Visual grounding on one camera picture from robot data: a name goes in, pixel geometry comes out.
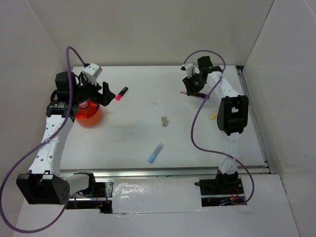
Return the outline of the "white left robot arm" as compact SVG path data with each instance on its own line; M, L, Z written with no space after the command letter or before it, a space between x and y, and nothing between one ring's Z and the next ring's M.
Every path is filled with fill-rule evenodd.
M60 174L60 163L65 143L72 129L79 105L90 100L97 106L107 106L115 98L107 82L93 84L87 75L60 72L55 78L56 89L46 108L46 126L43 145L28 169L19 174L16 184L29 204L65 204L81 192L86 197L97 193L92 173L77 172L70 176Z

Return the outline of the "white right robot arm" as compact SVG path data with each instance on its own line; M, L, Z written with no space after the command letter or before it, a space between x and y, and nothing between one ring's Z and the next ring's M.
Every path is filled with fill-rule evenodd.
M248 123L249 100L246 95L238 93L223 76L224 70L214 66L209 56L197 60L198 72L192 63L184 62L181 70L187 76L183 79L188 96L197 96L203 99L203 104L210 97L200 91L208 83L211 92L219 99L216 122L218 129L224 134L224 151L213 151L224 155L225 159L219 164L215 177L216 190L222 194L232 189L238 181L237 157L239 140Z

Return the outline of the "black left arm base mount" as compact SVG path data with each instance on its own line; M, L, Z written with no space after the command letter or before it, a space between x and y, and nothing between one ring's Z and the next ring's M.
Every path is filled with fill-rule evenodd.
M85 197L98 196L109 198L106 183L97 182L93 173L75 173L70 178L71 194L83 194Z

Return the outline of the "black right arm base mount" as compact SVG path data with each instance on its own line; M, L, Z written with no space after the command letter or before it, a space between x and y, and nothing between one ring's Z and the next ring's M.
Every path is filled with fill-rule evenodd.
M243 186L238 173L222 174L218 173L214 179L199 180L194 183L200 188L202 196L210 195L241 195L243 194Z

